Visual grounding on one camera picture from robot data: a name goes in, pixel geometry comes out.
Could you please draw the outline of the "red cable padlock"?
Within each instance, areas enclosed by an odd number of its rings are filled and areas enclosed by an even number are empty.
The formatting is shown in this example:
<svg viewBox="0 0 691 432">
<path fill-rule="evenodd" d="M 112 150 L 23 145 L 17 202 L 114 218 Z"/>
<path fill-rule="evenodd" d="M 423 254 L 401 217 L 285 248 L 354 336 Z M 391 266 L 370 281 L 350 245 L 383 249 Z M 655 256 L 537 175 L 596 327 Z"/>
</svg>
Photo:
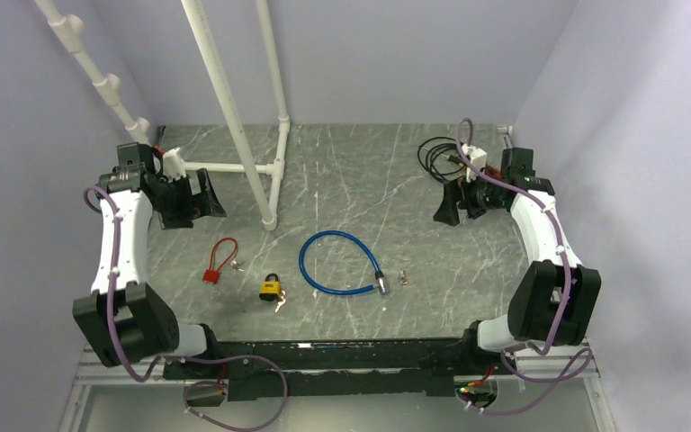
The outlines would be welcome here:
<svg viewBox="0 0 691 432">
<path fill-rule="evenodd" d="M 222 246 L 231 245 L 228 254 L 219 259 L 218 252 Z M 219 239 L 211 248 L 207 268 L 203 272 L 202 281 L 207 284 L 217 284 L 224 267 L 237 257 L 238 242 L 235 238 L 225 237 Z"/>
</svg>

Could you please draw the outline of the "blue cable lock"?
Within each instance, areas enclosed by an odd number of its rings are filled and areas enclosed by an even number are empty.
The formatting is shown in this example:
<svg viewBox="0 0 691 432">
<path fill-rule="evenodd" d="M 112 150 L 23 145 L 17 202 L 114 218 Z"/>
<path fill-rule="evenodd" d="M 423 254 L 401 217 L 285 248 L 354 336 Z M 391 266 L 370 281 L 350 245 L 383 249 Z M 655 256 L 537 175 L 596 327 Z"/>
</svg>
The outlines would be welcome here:
<svg viewBox="0 0 691 432">
<path fill-rule="evenodd" d="M 336 261 L 333 254 L 324 252 L 325 246 L 338 241 L 350 243 L 346 249 L 358 252 L 365 261 L 362 275 L 348 275 L 356 266 L 356 258 L 346 256 Z M 297 264 L 303 281 L 317 293 L 335 297 L 390 294 L 388 279 L 375 254 L 358 237 L 342 230 L 322 230 L 307 238 L 300 247 Z"/>
</svg>

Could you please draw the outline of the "yellow padlock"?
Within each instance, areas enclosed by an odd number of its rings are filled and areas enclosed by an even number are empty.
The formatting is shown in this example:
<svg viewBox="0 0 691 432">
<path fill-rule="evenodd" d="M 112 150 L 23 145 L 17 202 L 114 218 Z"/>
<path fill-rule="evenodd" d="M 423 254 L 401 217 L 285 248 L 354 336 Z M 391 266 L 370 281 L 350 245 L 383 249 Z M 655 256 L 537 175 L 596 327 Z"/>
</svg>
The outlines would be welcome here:
<svg viewBox="0 0 691 432">
<path fill-rule="evenodd" d="M 258 297 L 265 302 L 279 302 L 283 299 L 283 289 L 278 274 L 270 273 L 265 277 Z"/>
</svg>

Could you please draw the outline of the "keys of yellow padlock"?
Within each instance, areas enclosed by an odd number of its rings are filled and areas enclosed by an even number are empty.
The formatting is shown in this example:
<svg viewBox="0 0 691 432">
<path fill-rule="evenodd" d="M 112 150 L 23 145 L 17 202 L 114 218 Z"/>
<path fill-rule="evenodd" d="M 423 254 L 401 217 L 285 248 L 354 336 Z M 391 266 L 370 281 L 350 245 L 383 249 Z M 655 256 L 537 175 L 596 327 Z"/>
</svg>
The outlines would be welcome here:
<svg viewBox="0 0 691 432">
<path fill-rule="evenodd" d="M 276 301 L 275 307 L 274 307 L 274 312 L 277 313 L 285 303 L 286 303 L 286 291 L 281 290 L 279 293 L 278 299 Z"/>
</svg>

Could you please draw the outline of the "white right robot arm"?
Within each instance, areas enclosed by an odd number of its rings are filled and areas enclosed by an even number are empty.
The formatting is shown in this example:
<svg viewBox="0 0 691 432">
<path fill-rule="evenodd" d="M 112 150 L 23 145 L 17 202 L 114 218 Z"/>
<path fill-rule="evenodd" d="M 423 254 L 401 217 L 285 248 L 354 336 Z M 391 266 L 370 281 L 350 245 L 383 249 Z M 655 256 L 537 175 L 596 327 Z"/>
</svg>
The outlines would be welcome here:
<svg viewBox="0 0 691 432">
<path fill-rule="evenodd" d="M 552 183 L 536 175 L 533 155 L 528 148 L 507 148 L 500 168 L 494 168 L 482 148 L 463 144 L 458 158 L 466 173 L 444 185 L 434 215 L 435 221 L 456 226 L 461 211 L 477 219 L 488 211 L 505 210 L 517 225 L 530 262 L 507 311 L 480 322 L 477 339 L 461 347 L 461 364 L 472 374 L 491 366 L 495 352 L 520 344 L 541 350 L 578 345 L 601 288 L 599 272 L 584 266 L 570 246 Z"/>
</svg>

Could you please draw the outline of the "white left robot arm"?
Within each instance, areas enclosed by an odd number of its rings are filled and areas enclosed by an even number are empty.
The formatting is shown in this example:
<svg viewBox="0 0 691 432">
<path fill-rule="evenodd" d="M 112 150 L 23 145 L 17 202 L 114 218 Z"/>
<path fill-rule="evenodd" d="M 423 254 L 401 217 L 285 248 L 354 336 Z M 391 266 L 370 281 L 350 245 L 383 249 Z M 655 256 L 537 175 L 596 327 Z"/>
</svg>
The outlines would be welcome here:
<svg viewBox="0 0 691 432">
<path fill-rule="evenodd" d="M 132 142 L 118 146 L 117 158 L 89 189 L 103 218 L 101 254 L 90 293 L 73 302 L 73 318 L 106 367 L 187 357 L 196 375 L 212 377 L 223 354 L 210 327 L 179 322 L 150 284 L 148 230 L 153 216 L 162 229 L 179 230 L 226 212 L 206 169 L 197 170 L 199 190 L 193 191 L 179 148 Z"/>
</svg>

